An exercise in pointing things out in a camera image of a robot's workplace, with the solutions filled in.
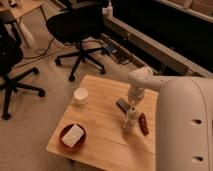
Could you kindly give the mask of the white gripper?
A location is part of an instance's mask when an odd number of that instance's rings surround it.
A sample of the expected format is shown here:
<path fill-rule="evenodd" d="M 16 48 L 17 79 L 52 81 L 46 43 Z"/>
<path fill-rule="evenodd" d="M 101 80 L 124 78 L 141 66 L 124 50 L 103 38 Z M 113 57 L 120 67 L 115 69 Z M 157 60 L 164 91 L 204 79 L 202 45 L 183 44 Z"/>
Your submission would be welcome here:
<path fill-rule="evenodd" d="M 144 88 L 131 86 L 128 90 L 128 103 L 131 107 L 137 106 L 144 97 Z"/>

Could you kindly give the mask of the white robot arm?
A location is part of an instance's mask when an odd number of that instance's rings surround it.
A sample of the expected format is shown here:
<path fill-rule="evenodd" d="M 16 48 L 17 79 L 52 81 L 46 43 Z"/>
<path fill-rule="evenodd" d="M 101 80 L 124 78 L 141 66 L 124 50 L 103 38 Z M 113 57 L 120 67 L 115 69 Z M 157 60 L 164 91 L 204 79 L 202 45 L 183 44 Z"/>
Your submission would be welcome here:
<path fill-rule="evenodd" d="M 149 67 L 128 74 L 128 98 L 158 93 L 156 171 L 213 171 L 213 79 L 156 76 Z"/>

